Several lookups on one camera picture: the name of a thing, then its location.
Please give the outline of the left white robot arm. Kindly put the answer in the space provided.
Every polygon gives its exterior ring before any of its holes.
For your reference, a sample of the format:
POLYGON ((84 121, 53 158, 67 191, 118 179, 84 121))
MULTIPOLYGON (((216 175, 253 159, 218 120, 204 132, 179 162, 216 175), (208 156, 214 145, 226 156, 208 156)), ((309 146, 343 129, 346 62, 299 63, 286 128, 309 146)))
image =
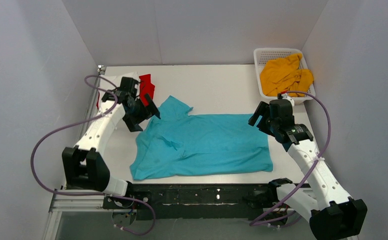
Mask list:
POLYGON ((153 102, 155 86, 150 74, 137 73, 117 76, 119 85, 105 91, 98 98, 98 112, 87 131, 73 147, 62 152, 68 184, 102 192, 127 196, 130 182, 113 177, 103 158, 107 143, 117 124, 123 121, 130 132, 141 132, 140 126, 160 112, 153 102))

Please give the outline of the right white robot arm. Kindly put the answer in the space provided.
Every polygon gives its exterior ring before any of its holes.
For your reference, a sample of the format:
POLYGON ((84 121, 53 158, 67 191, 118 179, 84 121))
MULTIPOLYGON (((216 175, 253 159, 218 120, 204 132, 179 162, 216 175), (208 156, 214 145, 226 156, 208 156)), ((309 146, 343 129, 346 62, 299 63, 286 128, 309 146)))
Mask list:
POLYGON ((287 99, 262 101, 248 123, 282 144, 314 194, 309 196, 301 189, 303 180, 294 184, 287 178, 274 179, 268 186, 277 203, 264 214, 287 204, 307 220, 317 240, 359 235, 367 213, 366 204, 362 199, 354 199, 318 156, 312 133, 306 125, 295 123, 292 102, 287 99))

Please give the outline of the turquoise t shirt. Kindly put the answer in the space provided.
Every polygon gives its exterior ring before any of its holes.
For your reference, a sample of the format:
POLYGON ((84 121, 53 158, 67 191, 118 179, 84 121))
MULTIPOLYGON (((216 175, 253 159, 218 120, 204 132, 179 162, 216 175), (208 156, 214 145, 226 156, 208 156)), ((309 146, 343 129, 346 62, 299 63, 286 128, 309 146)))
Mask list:
POLYGON ((250 114, 193 115, 173 96, 159 112, 136 138, 134 180, 273 171, 268 137, 248 124, 250 114))

